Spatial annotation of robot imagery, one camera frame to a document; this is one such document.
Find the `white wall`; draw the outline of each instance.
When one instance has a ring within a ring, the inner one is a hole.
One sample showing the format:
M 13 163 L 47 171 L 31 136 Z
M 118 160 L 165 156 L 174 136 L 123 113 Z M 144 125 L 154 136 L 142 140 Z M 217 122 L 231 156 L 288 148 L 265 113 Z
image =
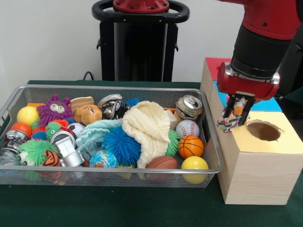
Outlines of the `white wall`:
M 30 79 L 77 80 L 88 70 L 101 79 L 99 22 L 91 15 L 96 1 L 2 0 L 0 88 L 11 91 Z M 243 7 L 215 0 L 179 1 L 189 6 L 191 17 L 178 25 L 173 81 L 199 82 L 206 56 L 232 55 Z

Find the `cream knit scarf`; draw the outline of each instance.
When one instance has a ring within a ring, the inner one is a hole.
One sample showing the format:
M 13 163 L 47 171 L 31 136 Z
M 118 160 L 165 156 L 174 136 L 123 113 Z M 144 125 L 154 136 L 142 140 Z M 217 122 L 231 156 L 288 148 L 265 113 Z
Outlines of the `cream knit scarf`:
M 154 158 L 166 153 L 169 140 L 169 117 L 161 106 L 140 102 L 123 116 L 123 130 L 141 144 L 138 168 L 145 168 Z

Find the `green tablecloth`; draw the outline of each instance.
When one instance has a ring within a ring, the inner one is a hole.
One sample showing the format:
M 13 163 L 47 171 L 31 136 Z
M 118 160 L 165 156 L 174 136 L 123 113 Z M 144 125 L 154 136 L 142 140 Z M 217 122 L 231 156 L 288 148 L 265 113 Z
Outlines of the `green tablecloth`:
M 30 84 L 190 87 L 199 83 L 30 81 Z M 286 206 L 225 205 L 217 177 L 206 189 L 0 185 L 8 226 L 302 227 L 303 177 Z

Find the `orange striped ball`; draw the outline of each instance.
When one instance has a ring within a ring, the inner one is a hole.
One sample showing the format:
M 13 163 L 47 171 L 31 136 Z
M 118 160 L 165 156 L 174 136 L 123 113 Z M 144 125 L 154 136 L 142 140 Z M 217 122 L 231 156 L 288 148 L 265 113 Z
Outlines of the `orange striped ball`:
M 191 156 L 200 157 L 203 154 L 204 145 L 197 136 L 185 136 L 179 142 L 178 151 L 184 159 Z

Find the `power cord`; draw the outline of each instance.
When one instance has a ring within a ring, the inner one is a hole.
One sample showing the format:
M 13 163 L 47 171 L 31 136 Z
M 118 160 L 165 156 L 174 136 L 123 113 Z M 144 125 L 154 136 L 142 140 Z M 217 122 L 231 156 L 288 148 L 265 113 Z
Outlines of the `power cord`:
M 86 79 L 86 76 L 87 76 L 88 74 L 90 75 L 91 80 L 94 80 L 94 76 L 93 76 L 93 74 L 92 74 L 90 71 L 87 71 L 87 72 L 84 74 L 83 80 Z

